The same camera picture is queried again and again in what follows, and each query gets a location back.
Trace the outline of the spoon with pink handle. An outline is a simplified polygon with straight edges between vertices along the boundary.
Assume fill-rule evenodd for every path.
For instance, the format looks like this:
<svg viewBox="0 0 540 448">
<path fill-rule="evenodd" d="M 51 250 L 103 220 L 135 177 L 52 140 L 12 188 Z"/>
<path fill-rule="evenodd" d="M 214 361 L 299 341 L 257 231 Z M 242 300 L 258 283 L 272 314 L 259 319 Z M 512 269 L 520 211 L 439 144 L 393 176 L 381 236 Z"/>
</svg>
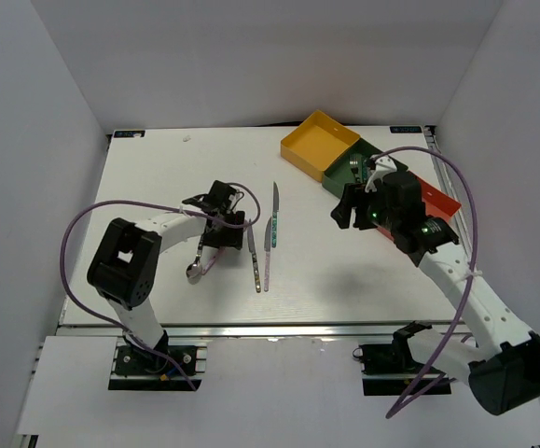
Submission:
<svg viewBox="0 0 540 448">
<path fill-rule="evenodd" d="M 202 267 L 201 274 L 206 275 L 216 264 L 219 258 L 223 255 L 225 251 L 224 247 L 218 248 L 213 255 L 209 258 L 206 264 Z"/>
</svg>

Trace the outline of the fork with black patterned handle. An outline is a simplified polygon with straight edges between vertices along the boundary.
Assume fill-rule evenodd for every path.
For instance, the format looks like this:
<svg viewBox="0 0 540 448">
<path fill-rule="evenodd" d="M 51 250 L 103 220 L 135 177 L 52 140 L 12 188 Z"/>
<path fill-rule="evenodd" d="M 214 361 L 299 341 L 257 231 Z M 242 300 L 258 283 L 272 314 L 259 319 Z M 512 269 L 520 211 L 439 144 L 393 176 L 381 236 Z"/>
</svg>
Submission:
<svg viewBox="0 0 540 448">
<path fill-rule="evenodd" d="M 354 153 L 349 158 L 350 170 L 353 174 L 354 181 L 361 183 L 363 181 L 363 157 L 361 154 Z"/>
</svg>

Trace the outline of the spoon with black patterned handle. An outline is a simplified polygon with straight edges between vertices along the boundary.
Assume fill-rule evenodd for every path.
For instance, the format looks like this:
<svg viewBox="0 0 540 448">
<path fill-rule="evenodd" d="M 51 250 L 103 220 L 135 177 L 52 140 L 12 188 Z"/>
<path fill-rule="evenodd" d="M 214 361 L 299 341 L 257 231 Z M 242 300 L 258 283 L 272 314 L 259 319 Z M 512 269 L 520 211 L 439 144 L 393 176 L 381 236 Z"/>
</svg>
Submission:
<svg viewBox="0 0 540 448">
<path fill-rule="evenodd" d="M 194 260 L 187 265 L 186 277 L 190 284 L 196 284 L 203 276 L 203 265 L 201 263 L 201 257 L 203 253 L 203 236 L 198 241 L 197 251 Z"/>
</svg>

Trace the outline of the fork with green handle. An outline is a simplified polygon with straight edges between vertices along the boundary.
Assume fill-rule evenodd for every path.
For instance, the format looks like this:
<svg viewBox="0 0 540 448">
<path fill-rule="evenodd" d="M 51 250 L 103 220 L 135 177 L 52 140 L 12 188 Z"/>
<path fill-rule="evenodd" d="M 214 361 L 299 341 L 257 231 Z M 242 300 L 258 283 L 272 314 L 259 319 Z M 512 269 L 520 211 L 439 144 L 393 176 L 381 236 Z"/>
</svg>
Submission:
<svg viewBox="0 0 540 448">
<path fill-rule="evenodd" d="M 362 159 L 362 179 L 363 182 L 366 184 L 371 176 L 371 169 L 370 169 L 370 157 L 364 157 Z"/>
</svg>

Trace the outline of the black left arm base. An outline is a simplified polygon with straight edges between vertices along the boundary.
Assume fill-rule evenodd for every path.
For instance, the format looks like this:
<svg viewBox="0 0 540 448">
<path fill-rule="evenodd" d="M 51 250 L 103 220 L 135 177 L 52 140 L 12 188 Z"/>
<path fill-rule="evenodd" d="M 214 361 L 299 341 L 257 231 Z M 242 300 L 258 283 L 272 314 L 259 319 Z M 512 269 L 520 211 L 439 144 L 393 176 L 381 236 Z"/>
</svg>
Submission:
<svg viewBox="0 0 540 448">
<path fill-rule="evenodd" d="M 118 342 L 113 355 L 108 389 L 139 392 L 193 392 L 201 385 L 207 348 L 203 345 L 170 344 L 166 353 L 183 370 L 194 389 L 174 364 L 128 342 Z"/>
</svg>

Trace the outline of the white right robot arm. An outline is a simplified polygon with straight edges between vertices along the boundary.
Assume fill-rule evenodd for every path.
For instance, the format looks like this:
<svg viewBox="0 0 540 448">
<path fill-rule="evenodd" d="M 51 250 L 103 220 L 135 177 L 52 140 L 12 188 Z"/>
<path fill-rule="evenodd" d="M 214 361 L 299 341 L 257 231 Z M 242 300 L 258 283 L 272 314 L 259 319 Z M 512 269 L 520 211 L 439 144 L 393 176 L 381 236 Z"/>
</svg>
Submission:
<svg viewBox="0 0 540 448">
<path fill-rule="evenodd" d="M 345 185 L 331 212 L 341 229 L 383 229 L 395 246 L 444 294 L 470 328 L 475 346 L 413 322 L 393 335 L 398 369 L 428 365 L 466 384 L 492 415 L 540 397 L 540 335 L 513 314 L 473 270 L 448 222 L 427 213 L 422 184 L 411 172 L 392 172 L 371 188 Z"/>
</svg>

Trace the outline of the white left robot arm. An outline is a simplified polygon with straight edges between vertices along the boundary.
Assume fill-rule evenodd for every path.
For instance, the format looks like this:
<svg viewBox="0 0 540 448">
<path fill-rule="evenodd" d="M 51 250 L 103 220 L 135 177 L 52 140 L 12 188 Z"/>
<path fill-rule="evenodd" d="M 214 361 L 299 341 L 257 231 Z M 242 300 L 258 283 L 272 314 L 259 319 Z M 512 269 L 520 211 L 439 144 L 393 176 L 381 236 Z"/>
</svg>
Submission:
<svg viewBox="0 0 540 448">
<path fill-rule="evenodd" d="M 116 218 L 108 225 L 87 273 L 88 283 L 105 298 L 125 328 L 146 371 L 162 370 L 168 361 L 168 336 L 157 320 L 149 295 L 153 290 L 159 256 L 190 238 L 198 238 L 196 259 L 188 276 L 202 272 L 203 248 L 242 248 L 245 213 L 236 209 L 240 192 L 216 180 L 205 194 L 183 200 L 201 211 L 171 212 L 138 222 Z"/>
</svg>

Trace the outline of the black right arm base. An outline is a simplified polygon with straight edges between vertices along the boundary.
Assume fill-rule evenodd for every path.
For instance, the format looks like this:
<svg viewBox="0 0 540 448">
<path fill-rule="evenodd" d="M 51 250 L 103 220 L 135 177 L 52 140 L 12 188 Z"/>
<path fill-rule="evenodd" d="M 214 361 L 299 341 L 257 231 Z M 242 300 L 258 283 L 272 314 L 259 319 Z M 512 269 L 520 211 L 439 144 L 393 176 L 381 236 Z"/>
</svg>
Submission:
<svg viewBox="0 0 540 448">
<path fill-rule="evenodd" d="M 359 345 L 352 357 L 361 364 L 366 397 L 399 396 L 422 368 L 416 362 L 405 363 L 388 343 Z"/>
</svg>

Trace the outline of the orange square bin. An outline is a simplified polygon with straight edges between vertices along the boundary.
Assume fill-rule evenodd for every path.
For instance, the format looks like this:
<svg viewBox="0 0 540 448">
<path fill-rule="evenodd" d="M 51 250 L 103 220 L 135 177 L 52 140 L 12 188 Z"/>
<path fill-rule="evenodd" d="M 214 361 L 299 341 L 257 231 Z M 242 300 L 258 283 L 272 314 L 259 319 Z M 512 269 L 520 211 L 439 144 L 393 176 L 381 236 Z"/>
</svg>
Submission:
<svg viewBox="0 0 540 448">
<path fill-rule="evenodd" d="M 446 223 L 460 204 L 410 171 L 396 171 L 377 183 L 376 202 L 368 216 L 394 238 L 397 230 L 409 230 L 430 217 Z"/>
</svg>

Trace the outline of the green square bin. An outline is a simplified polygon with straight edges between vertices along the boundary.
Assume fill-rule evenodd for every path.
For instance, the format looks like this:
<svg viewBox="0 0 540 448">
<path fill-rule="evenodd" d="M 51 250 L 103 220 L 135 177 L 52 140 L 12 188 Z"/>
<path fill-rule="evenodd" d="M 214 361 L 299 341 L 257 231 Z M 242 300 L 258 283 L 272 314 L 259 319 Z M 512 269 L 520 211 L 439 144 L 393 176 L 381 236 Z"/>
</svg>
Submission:
<svg viewBox="0 0 540 448">
<path fill-rule="evenodd" d="M 322 187 L 339 200 L 345 185 L 353 183 L 355 180 L 350 166 L 351 156 L 359 156 L 361 161 L 364 161 L 370 156 L 381 153 L 381 150 L 371 145 L 367 140 L 360 138 L 350 148 L 346 149 L 324 172 Z"/>
</svg>

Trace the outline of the yellow square bin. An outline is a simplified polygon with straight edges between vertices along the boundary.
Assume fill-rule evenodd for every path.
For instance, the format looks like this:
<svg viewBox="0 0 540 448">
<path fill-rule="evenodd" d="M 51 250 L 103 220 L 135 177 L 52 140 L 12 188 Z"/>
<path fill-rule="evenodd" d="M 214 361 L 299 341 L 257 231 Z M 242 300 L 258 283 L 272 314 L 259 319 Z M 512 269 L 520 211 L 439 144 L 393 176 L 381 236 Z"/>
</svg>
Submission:
<svg viewBox="0 0 540 448">
<path fill-rule="evenodd" d="M 282 139 L 280 155 L 304 174 L 322 182 L 325 171 L 360 138 L 359 133 L 315 110 Z"/>
</svg>

